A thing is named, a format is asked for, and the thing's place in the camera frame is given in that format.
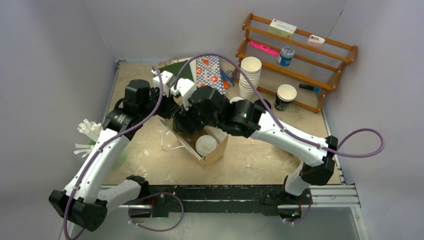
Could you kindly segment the brown kraft paper bag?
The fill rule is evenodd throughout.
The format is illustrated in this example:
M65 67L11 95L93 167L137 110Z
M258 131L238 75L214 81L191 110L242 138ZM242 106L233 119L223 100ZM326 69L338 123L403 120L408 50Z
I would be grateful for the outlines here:
M161 119L160 122L180 142L180 146L171 148L165 148L162 144L163 151L169 152L184 148L192 159L206 170L224 156L229 136L221 129L206 126L194 135L186 135L178 133L170 119Z

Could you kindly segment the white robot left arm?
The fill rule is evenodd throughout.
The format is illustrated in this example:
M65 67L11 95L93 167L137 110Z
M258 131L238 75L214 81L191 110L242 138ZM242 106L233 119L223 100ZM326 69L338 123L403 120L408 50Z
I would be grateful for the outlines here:
M68 223L93 232L111 211L129 201L138 205L154 202L157 193L151 193L149 182L137 175L130 175L109 189L101 189L115 160L143 124L155 115L170 119L172 110L178 108L170 94L170 80L156 78L153 82L154 87L146 80L130 81L124 98L106 116L83 166L63 190L53 190L48 197L63 218L64 232L68 231Z

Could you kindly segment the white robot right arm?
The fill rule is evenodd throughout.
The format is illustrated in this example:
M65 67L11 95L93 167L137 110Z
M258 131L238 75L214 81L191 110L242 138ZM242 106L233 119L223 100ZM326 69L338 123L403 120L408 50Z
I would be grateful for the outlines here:
M183 101L173 115L179 132L194 135L205 127L214 127L228 135L271 144L298 157L301 165L285 178L280 191L284 202L294 203L306 188L325 186L333 176L336 137L308 134L279 120L267 105L249 100L230 102L210 86L172 87L170 93Z

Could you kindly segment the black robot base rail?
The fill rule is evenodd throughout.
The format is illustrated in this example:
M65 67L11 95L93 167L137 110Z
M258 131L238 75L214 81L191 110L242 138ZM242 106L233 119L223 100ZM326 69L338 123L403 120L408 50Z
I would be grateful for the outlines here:
M136 175L127 180L141 184L141 193L129 204L152 207L154 218L170 213L262 214L293 222L313 202L310 189L293 196L285 192L283 184L157 185Z

